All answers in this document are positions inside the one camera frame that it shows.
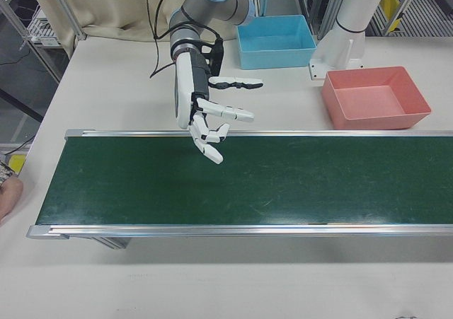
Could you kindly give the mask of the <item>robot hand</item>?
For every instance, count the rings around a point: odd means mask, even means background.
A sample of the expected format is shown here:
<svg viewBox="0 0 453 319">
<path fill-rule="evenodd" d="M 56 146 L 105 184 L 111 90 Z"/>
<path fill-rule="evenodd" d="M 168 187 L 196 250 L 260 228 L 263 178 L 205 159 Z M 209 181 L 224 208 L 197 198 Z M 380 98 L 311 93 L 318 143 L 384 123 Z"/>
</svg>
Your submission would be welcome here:
<svg viewBox="0 0 453 319">
<path fill-rule="evenodd" d="M 212 102 L 209 87 L 254 89 L 262 86 L 260 79 L 212 76 L 206 59 L 199 51 L 190 49 L 183 52 L 176 58 L 175 109 L 178 126 L 190 132 L 194 144 L 204 156 L 220 164 L 223 157 L 211 144 L 224 141 L 230 125 L 225 123 L 216 130 L 211 130 L 207 125 L 206 115 L 252 122 L 254 114 Z"/>
</svg>

